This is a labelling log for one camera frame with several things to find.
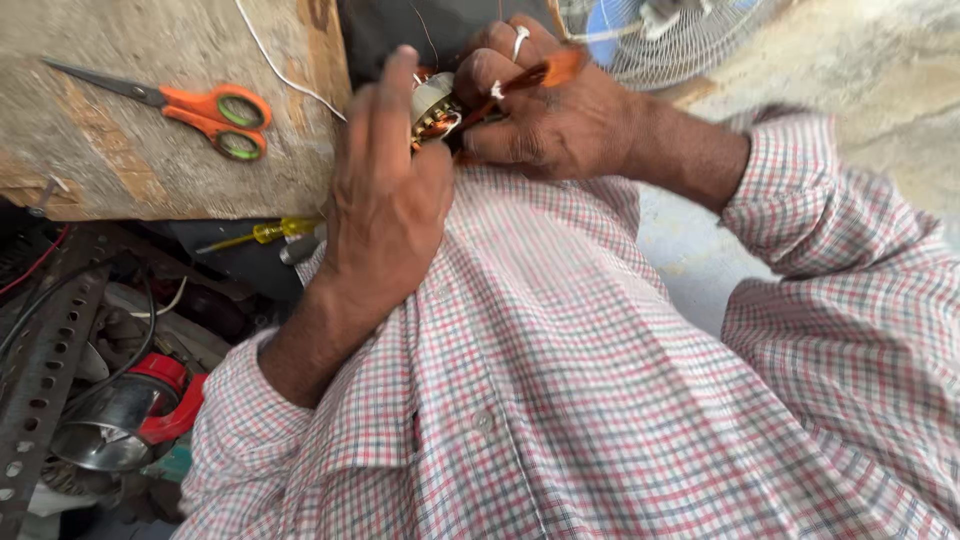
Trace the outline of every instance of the electric fan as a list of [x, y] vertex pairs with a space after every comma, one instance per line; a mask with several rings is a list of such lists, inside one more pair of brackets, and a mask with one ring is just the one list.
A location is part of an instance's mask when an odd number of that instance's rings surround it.
[[790, 0], [560, 0], [567, 38], [619, 83], [654, 90], [701, 75]]

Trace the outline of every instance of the scissors blade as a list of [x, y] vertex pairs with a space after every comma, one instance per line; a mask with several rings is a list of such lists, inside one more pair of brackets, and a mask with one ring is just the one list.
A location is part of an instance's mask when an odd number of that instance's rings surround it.
[[144, 105], [163, 107], [167, 104], [167, 99], [163, 97], [163, 94], [160, 93], [160, 90], [156, 88], [144, 86], [135, 81], [118, 79], [106, 73], [85, 69], [79, 67], [78, 65], [70, 65], [69, 63], [56, 61], [52, 58], [44, 57], [43, 61], [50, 67], [58, 69], [63, 73], [68, 73], [74, 77], [83, 79], [88, 83], [106, 88], [107, 90], [112, 90], [121, 95], [125, 95], [129, 98], [139, 101]]

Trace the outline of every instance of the shirt sleeve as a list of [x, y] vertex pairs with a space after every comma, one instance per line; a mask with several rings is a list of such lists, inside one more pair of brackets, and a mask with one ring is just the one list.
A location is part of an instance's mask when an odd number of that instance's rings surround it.
[[187, 517], [176, 538], [276, 534], [284, 487], [314, 411], [287, 402], [260, 371], [259, 351], [275, 333], [238, 345], [204, 384], [193, 464], [182, 485]]
[[960, 259], [889, 180], [841, 163], [829, 118], [757, 120], [722, 223], [784, 278], [734, 290], [724, 342], [827, 455], [856, 449], [960, 522]]

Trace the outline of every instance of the yellow screwdriver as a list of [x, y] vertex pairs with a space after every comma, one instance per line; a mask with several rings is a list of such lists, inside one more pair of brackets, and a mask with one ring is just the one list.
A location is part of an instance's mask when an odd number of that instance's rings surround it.
[[320, 223], [319, 219], [305, 217], [284, 217], [280, 221], [271, 223], [262, 223], [253, 226], [253, 232], [245, 234], [230, 240], [224, 240], [215, 244], [210, 244], [196, 251], [197, 255], [220, 251], [224, 248], [242, 244], [249, 240], [256, 240], [261, 244], [268, 244], [283, 236], [292, 236], [294, 234], [313, 233], [313, 228]]

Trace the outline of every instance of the stainless steel container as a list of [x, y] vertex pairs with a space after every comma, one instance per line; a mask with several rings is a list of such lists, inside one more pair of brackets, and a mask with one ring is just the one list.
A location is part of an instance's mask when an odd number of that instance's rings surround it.
[[57, 428], [51, 451], [94, 471], [129, 471], [153, 462], [154, 445], [193, 426], [206, 375], [194, 376], [181, 398], [186, 370], [150, 354], [71, 413]]

